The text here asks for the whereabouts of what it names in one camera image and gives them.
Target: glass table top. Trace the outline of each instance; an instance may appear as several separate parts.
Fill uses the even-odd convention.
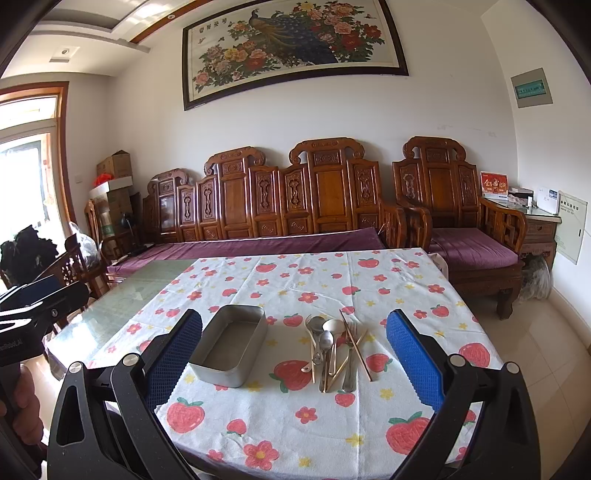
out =
[[[73,362],[88,362],[156,294],[195,260],[153,260],[77,315],[47,343],[51,371],[61,378]]]

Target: ceiling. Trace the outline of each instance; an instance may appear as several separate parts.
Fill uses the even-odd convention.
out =
[[[498,0],[432,0],[482,15]],[[172,16],[191,0],[61,0],[33,29],[2,77],[35,72],[117,76],[148,54],[138,34]]]

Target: purple cushion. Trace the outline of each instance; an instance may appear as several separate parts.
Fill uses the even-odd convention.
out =
[[[152,260],[188,260],[228,255],[281,255],[324,252],[354,252],[357,250],[381,250],[384,248],[375,228],[363,228],[351,232],[319,233],[243,240],[219,240],[186,242],[182,244],[155,245],[137,257],[128,258],[118,265],[111,265],[111,275],[127,278]]]
[[[488,270],[515,265],[517,254],[478,228],[434,228],[429,253],[440,254],[450,270]]]

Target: table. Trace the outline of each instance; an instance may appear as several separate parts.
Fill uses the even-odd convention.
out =
[[[492,200],[505,208],[519,210],[527,220],[527,233],[521,247],[520,258],[527,255],[543,255],[548,268],[552,270],[556,256],[556,226],[562,223],[559,215],[548,213],[537,207],[524,207],[506,200]]]
[[[193,261],[155,260],[77,315],[47,343],[53,375],[61,379],[67,367],[75,361],[88,364],[141,307]]]
[[[302,480],[391,476],[433,415],[386,340],[385,319],[395,308],[447,353],[460,352],[481,367],[502,365],[460,296],[417,248],[197,260],[130,319],[92,365],[142,352],[187,308],[206,326],[226,303],[260,305],[267,315],[267,336],[246,383],[234,389],[207,384],[188,365],[157,416],[200,468],[228,478],[237,471]],[[310,359],[303,320],[339,317],[339,309],[369,329],[360,349],[376,381],[358,368],[353,394],[335,387],[323,394],[300,371]],[[450,460],[465,452],[479,411],[471,408]]]

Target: wooden armchair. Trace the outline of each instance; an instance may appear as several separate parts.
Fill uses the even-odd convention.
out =
[[[509,318],[521,289],[525,216],[480,196],[476,166],[455,140],[413,137],[402,153],[392,166],[407,246],[439,253],[460,295],[497,294],[497,314]]]

